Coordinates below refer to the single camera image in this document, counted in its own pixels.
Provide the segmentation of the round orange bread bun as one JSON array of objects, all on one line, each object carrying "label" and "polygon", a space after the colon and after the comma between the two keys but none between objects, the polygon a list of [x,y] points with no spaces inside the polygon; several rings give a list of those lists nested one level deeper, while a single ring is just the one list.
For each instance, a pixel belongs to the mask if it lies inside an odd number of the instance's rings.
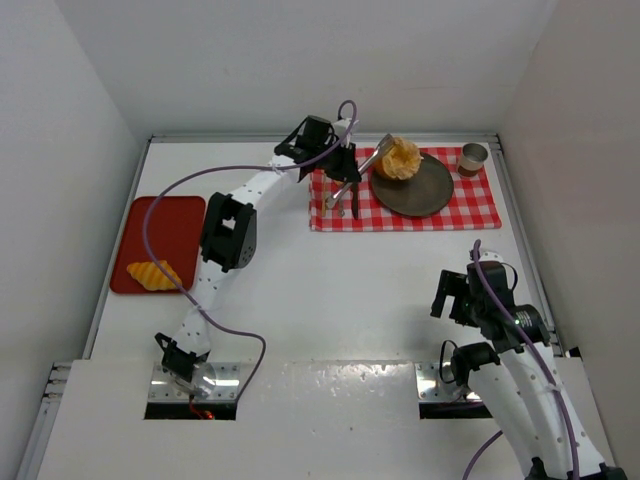
[{"label": "round orange bread bun", "polygon": [[405,181],[418,173],[421,162],[421,152],[415,143],[395,137],[393,146],[375,163],[374,170],[384,179]]}]

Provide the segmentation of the metal tongs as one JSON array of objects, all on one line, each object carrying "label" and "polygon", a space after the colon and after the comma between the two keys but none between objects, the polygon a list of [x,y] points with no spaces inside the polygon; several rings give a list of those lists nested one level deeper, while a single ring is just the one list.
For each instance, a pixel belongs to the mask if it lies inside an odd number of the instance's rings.
[{"label": "metal tongs", "polygon": [[[362,176],[365,172],[367,172],[370,168],[372,168],[375,163],[382,159],[394,146],[394,137],[391,134],[386,134],[378,143],[373,153],[358,166],[358,173]],[[327,208],[332,209],[336,206],[337,200],[343,195],[343,185],[336,192],[332,193],[327,197]]]}]

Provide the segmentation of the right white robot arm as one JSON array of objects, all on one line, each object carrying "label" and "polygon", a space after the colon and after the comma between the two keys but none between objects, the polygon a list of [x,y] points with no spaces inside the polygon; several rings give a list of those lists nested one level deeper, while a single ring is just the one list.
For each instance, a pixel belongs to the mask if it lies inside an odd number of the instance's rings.
[{"label": "right white robot arm", "polygon": [[447,298],[450,318],[483,341],[454,348],[455,383],[477,394],[509,442],[527,479],[623,479],[589,438],[557,370],[540,312],[514,301],[515,280],[497,261],[440,274],[431,314]]}]

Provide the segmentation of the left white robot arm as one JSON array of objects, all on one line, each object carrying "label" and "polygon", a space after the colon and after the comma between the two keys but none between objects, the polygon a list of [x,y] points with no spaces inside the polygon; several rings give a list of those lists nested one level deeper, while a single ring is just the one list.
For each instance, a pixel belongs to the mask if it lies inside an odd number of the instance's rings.
[{"label": "left white robot arm", "polygon": [[353,186],[362,178],[351,134],[357,116],[339,114],[335,121],[308,116],[274,148],[265,165],[251,165],[247,182],[229,193],[215,193],[208,203],[200,235],[200,274],[192,290],[180,291],[191,305],[173,336],[157,334],[161,365],[193,397],[203,398],[215,386],[209,330],[247,337],[225,327],[211,313],[223,288],[246,267],[257,250],[258,213],[280,192],[309,173],[323,170]]}]

